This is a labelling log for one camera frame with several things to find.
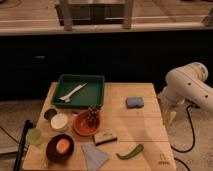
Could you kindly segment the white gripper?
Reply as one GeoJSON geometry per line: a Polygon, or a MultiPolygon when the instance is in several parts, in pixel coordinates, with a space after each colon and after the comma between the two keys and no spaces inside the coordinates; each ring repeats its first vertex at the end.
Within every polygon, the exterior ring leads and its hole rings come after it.
{"type": "Polygon", "coordinates": [[[168,126],[176,117],[176,111],[174,109],[184,103],[184,98],[171,88],[164,87],[157,95],[157,99],[163,112],[163,123],[165,126],[168,126]]]}

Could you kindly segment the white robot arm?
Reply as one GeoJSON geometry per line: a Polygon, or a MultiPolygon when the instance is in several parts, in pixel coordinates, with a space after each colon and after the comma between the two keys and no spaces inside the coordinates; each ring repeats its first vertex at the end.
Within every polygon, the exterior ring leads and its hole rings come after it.
{"type": "Polygon", "coordinates": [[[166,86],[157,95],[165,126],[173,121],[175,108],[185,100],[213,114],[213,88],[205,84],[207,78],[207,67],[200,62],[174,68],[166,74],[166,86]]]}

